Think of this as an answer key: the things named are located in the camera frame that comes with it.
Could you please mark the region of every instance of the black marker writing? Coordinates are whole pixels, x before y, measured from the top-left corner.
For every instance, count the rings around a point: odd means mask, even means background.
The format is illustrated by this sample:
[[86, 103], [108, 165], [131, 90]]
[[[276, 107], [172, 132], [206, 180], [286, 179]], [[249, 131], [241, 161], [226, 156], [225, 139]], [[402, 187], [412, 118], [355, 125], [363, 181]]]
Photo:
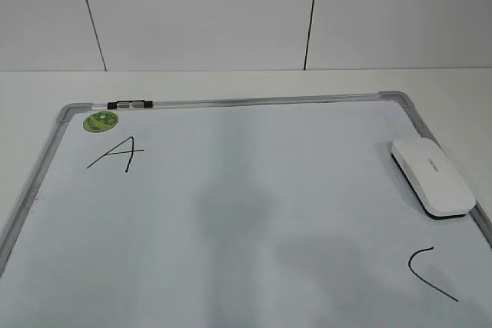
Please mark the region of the black marker writing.
[[[116, 151], [116, 152], [112, 152], [114, 149], [117, 149], [118, 147], [122, 146], [128, 140], [131, 142], [131, 150], [129, 150], [129, 151]], [[90, 163], [87, 166], [87, 169], [89, 169], [90, 167], [92, 167], [94, 164], [96, 164], [98, 161], [100, 161], [103, 157], [107, 157], [109, 155], [131, 153], [130, 154], [130, 159], [128, 159], [128, 163], [126, 164], [126, 169], [125, 169], [125, 173], [127, 173], [128, 170], [130, 169], [130, 164], [131, 164], [131, 160], [133, 159], [133, 154], [134, 153], [137, 153], [139, 151], [143, 151], [143, 150], [142, 149], [135, 150], [135, 139], [133, 138], [133, 136], [130, 136], [126, 140], [123, 140], [118, 145], [116, 145], [115, 147], [113, 147], [111, 150], [106, 151], [103, 155], [101, 155], [100, 157], [98, 157], [95, 161], [93, 161], [92, 163]]]
[[424, 278], [422, 278], [421, 276], [419, 276], [417, 274], [417, 272], [414, 270], [414, 268], [412, 268], [412, 260], [414, 259], [414, 257], [416, 255], [418, 255], [419, 253], [425, 253], [426, 251], [431, 251], [433, 250], [434, 247], [429, 247], [428, 249], [422, 249], [422, 250], [419, 250], [419, 251], [415, 251], [412, 256], [410, 257], [410, 259], [408, 260], [408, 267], [410, 268], [411, 272], [419, 279], [421, 280], [422, 282], [424, 282], [425, 284], [427, 284], [428, 286], [431, 286], [432, 288], [434, 288], [435, 290], [438, 290], [439, 292], [441, 292], [443, 295], [446, 295], [447, 297], [449, 297], [450, 299], [458, 302], [457, 298], [456, 297], [453, 297], [451, 296], [449, 293], [446, 293], [444, 292], [441, 288], [438, 288], [438, 287], [435, 287], [435, 285], [433, 285], [432, 283], [430, 282], [427, 282]]

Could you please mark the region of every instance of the green sticker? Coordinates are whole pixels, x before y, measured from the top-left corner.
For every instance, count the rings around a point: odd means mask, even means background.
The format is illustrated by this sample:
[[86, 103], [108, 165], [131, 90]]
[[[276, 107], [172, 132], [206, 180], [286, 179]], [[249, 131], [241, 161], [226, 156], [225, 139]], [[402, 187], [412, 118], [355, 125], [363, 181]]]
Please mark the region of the green sticker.
[[87, 132], [104, 132], [111, 130], [118, 124], [118, 116], [112, 111], [99, 111], [89, 115], [84, 121], [84, 129]]

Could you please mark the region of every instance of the table surface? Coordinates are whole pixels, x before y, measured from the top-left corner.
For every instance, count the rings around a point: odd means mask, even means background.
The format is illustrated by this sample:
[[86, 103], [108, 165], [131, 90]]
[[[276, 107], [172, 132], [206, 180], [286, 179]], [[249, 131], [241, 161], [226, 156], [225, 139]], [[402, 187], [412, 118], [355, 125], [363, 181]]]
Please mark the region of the table surface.
[[492, 215], [492, 69], [0, 73], [0, 225], [60, 109], [72, 102], [178, 101], [400, 90]]

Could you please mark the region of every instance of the gray corner piece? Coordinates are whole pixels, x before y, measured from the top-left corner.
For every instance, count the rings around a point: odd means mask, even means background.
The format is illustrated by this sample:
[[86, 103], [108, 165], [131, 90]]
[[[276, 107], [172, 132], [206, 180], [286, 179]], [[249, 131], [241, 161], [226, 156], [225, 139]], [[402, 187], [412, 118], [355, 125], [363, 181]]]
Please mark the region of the gray corner piece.
[[402, 91], [380, 91], [381, 100], [396, 101], [403, 108], [415, 108], [413, 101]]
[[57, 122], [69, 122], [75, 114], [90, 111], [91, 108], [92, 108], [92, 103], [67, 104], [60, 110], [60, 113], [58, 113], [56, 121]]

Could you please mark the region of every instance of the whiteboard eraser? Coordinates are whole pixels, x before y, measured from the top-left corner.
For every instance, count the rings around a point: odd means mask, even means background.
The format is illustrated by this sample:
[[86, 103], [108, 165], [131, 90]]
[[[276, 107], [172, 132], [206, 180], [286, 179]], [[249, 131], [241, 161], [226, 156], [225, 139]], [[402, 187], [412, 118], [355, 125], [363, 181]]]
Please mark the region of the whiteboard eraser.
[[475, 206], [466, 181], [432, 140], [395, 140], [391, 142], [391, 154], [430, 217], [462, 217]]

